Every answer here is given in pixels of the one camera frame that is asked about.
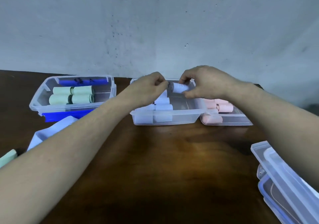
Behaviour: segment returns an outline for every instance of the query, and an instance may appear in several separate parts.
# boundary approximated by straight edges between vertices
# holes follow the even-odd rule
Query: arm
[[[319,117],[213,67],[186,70],[180,83],[190,78],[196,87],[184,92],[186,97],[224,99],[236,105],[264,131],[283,160],[319,191]]]
[[[160,73],[129,85],[90,114],[0,169],[1,223],[38,223],[89,165],[118,122],[167,88]]]

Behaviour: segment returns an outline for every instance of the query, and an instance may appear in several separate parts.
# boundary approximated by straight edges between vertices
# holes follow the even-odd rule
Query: green paper roll
[[[51,95],[49,98],[50,105],[67,105],[71,104],[71,95]]]
[[[92,94],[77,94],[73,95],[71,98],[72,104],[88,104],[94,102],[94,97]]]
[[[17,152],[13,149],[0,158],[0,168],[14,160],[17,157]]]
[[[74,87],[53,87],[55,95],[71,95]]]
[[[94,95],[94,89],[92,85],[89,86],[76,86],[74,89],[71,89],[72,95],[78,95],[78,94],[91,94]]]

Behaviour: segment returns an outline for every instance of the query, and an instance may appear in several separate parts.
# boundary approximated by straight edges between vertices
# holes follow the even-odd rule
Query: hand
[[[152,104],[167,89],[168,81],[154,72],[134,81],[118,97],[128,101],[132,110]]]
[[[227,100],[230,92],[242,81],[229,74],[207,65],[197,66],[186,70],[179,83],[194,79],[196,87],[193,90],[185,91],[186,98],[205,98]]]

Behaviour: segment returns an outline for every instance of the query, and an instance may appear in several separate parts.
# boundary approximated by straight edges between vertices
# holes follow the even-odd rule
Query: gray wall
[[[180,77],[218,67],[319,102],[319,0],[0,0],[0,69]]]

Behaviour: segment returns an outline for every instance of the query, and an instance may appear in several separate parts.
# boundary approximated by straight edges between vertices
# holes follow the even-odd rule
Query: brown table surface
[[[0,70],[0,156],[53,124],[29,108],[52,75]],[[130,79],[115,83],[120,93]],[[42,223],[280,223],[257,188],[250,146],[263,140],[255,126],[135,126],[128,115]]]

